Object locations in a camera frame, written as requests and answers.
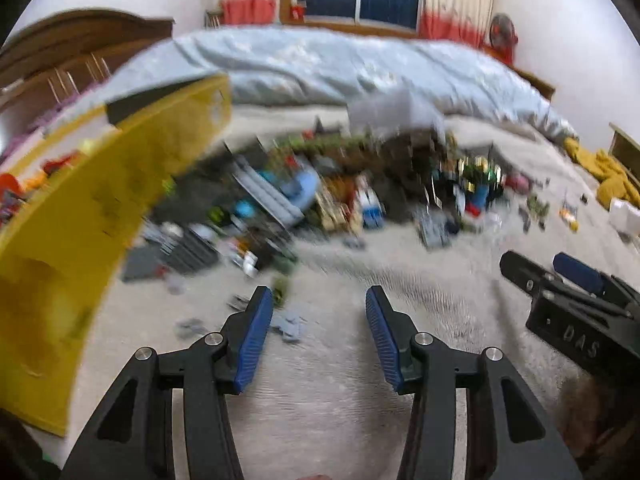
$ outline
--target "wooden nightstand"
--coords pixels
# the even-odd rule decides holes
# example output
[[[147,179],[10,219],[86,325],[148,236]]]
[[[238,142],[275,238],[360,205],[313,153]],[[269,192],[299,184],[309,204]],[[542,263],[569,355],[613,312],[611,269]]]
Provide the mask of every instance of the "wooden nightstand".
[[[640,145],[614,123],[609,123],[609,126],[613,128],[609,156],[619,162],[629,180],[640,190]]]

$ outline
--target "window frame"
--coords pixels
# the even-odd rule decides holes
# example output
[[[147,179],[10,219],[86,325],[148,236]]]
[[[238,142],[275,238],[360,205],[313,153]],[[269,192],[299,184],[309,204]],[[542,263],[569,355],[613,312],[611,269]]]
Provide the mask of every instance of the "window frame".
[[[356,15],[360,14],[360,1],[356,0]],[[378,22],[358,18],[331,16],[305,16],[303,21],[291,17],[291,6],[296,0],[280,0],[280,22],[283,25],[301,25],[303,27],[322,27],[339,32],[350,32],[362,36],[390,36],[395,38],[417,38],[417,27],[422,13],[422,1],[418,0],[416,29],[396,25],[395,23]]]

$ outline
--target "yellow blanket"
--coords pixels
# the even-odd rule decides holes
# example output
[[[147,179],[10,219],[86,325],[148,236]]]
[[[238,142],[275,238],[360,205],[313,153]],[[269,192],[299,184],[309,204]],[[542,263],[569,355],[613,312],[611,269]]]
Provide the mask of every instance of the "yellow blanket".
[[[605,209],[609,209],[612,198],[627,200],[640,208],[640,193],[629,181],[622,166],[604,150],[598,150],[596,153],[588,152],[571,137],[564,140],[564,148],[572,161],[580,164],[600,182],[596,199]]]

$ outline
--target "bed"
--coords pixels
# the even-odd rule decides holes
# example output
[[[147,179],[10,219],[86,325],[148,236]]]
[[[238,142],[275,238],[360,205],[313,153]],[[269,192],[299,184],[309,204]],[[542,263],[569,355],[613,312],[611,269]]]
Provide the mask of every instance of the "bed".
[[[546,231],[522,232],[517,205],[502,212],[501,228],[461,235],[452,247],[427,251],[410,226],[389,225],[366,235],[367,251],[339,240],[299,242],[301,265],[289,304],[306,319],[302,341],[287,345],[269,335],[258,373],[241,397],[228,401],[245,478],[281,480],[324,473],[334,479],[396,476],[411,399],[385,383],[364,316],[364,293],[382,284],[392,304],[419,330],[452,348],[478,352],[503,348],[543,406],[560,423],[560,402],[583,373],[529,333],[527,297],[500,276],[498,262],[516,250],[543,264],[559,251],[640,285],[637,252],[607,224],[607,213],[573,165],[558,150],[576,132],[536,89],[499,62],[447,42],[360,38],[324,30],[223,27],[160,43],[125,64],[110,81],[56,118],[56,127],[98,104],[180,79],[224,71],[234,97],[231,124],[216,139],[232,148],[265,142],[283,130],[302,130],[320,117],[326,126],[347,123],[346,103],[397,85],[411,86],[447,115],[460,146],[493,142],[516,167],[550,185]],[[565,194],[586,193],[576,234],[556,211]],[[115,280],[86,343],[71,404],[68,436],[54,457],[63,462],[111,381],[141,346],[158,352],[185,348],[174,323],[199,317],[211,330],[228,314],[232,294],[269,285],[260,274],[248,282],[234,266],[220,265],[188,280],[182,296],[158,282]],[[457,399],[454,478],[464,477],[465,399]],[[182,400],[174,395],[174,459],[186,478],[180,439]]]
[[[0,50],[0,163],[131,57],[170,38],[173,20],[109,9],[60,12]]]

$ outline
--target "yellow board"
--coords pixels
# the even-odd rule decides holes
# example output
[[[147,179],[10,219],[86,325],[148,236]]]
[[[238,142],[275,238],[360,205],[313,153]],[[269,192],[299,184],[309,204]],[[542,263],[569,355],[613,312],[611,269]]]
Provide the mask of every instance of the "yellow board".
[[[226,76],[140,110],[36,192],[0,234],[0,407],[64,435],[88,327],[162,181],[230,119]]]

